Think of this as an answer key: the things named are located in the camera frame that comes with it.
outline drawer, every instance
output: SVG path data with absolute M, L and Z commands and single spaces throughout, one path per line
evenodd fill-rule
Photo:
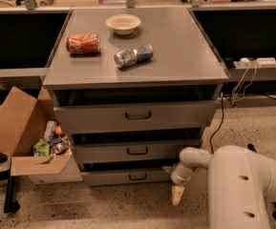
M 67 134 L 205 127 L 215 101 L 55 107 Z
M 163 166 L 178 163 L 178 158 L 84 164 L 83 180 L 89 186 L 167 181 Z
M 129 160 L 176 158 L 183 145 L 143 144 L 72 148 L 76 163 L 100 163 Z
M 120 170 L 105 172 L 83 172 L 82 178 L 88 186 L 130 184 L 168 181 L 169 175 L 162 168 Z

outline gray cabinet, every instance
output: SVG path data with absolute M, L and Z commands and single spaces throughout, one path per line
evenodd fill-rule
M 141 19 L 130 36 L 107 29 L 117 13 Z M 74 56 L 65 38 L 100 36 L 101 53 Z M 74 10 L 44 81 L 87 185 L 167 180 L 162 166 L 199 147 L 227 80 L 187 9 Z M 120 71 L 114 53 L 150 43 L 151 61 Z

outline power strip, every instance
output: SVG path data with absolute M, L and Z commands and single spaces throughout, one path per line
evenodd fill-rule
M 260 68 L 275 68 L 276 61 L 274 57 L 260 57 L 256 60 L 256 64 Z

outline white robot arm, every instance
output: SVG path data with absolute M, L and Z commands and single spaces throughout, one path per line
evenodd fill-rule
M 264 197 L 276 202 L 276 160 L 239 146 L 224 146 L 210 155 L 185 148 L 172 169 L 173 203 L 198 168 L 208 169 L 211 229 L 269 229 Z

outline speckled floor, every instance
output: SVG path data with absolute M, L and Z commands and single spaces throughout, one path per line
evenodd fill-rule
M 203 135 L 202 147 L 222 119 L 218 109 Z M 254 144 L 257 151 L 276 159 L 276 100 L 249 99 L 231 108 L 224 102 L 224 122 L 213 138 L 214 148 Z M 0 167 L 7 169 L 8 164 Z M 186 185 L 182 201 L 171 203 L 167 182 L 89 188 L 83 182 L 34 185 L 18 179 L 16 199 L 21 208 L 4 214 L 6 181 L 0 182 L 0 228 L 208 228 L 207 171 L 199 170 Z M 267 204 L 271 228 L 272 204 Z

